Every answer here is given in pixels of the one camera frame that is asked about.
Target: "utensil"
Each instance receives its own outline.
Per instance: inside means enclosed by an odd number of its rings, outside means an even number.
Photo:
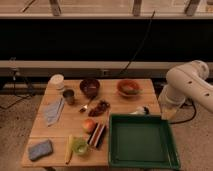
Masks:
[[[85,111],[88,109],[89,104],[92,102],[92,100],[93,100],[94,98],[95,98],[95,97],[91,98],[91,99],[89,100],[89,102],[88,102],[86,105],[84,105],[84,106],[79,110],[79,112],[81,112],[81,113],[85,112]]]

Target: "brown bowl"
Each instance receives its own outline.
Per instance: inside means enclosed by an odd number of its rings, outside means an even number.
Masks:
[[[100,83],[95,78],[87,78],[81,81],[80,89],[87,98],[94,98],[98,95]]]
[[[117,84],[117,90],[123,97],[136,97],[141,93],[139,84],[131,79],[123,79],[119,81]]]

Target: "wooden table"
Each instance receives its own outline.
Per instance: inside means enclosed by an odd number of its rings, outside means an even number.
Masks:
[[[65,86],[75,91],[76,103],[72,106],[65,103],[59,121],[50,127],[46,126],[42,111],[46,105],[60,98],[61,94],[52,85],[47,85],[22,158],[23,167],[108,166],[108,131],[100,150],[90,149],[89,154],[84,157],[73,154],[68,165],[64,162],[68,135],[72,134],[86,139],[89,137],[88,134],[84,133],[81,124],[84,119],[88,118],[90,109],[95,107],[101,99],[105,99],[110,103],[110,113],[131,113],[138,106],[146,106],[151,114],[160,115],[160,108],[150,79],[136,79],[143,91],[139,98],[132,100],[118,95],[116,85],[119,80],[99,81],[101,87],[98,96],[92,101],[85,113],[79,113],[79,109],[88,102],[88,99],[85,98],[79,89],[81,80],[65,80]],[[108,127],[107,113],[93,117],[93,119],[97,122],[106,123]],[[28,147],[47,138],[53,143],[54,153],[36,162],[31,162],[28,159]]]

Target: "small bowl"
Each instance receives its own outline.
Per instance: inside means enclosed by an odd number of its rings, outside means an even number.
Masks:
[[[94,98],[97,96],[99,88],[100,83],[95,78],[87,78],[80,83],[80,89],[87,98]]]
[[[139,84],[131,79],[123,79],[119,81],[117,84],[117,90],[123,97],[136,97],[141,93]]]
[[[88,151],[88,144],[84,138],[75,138],[72,145],[72,150],[77,155],[85,155]]]

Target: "table leg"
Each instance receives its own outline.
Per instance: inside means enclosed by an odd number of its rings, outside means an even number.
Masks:
[[[53,167],[44,167],[46,171],[56,171]]]

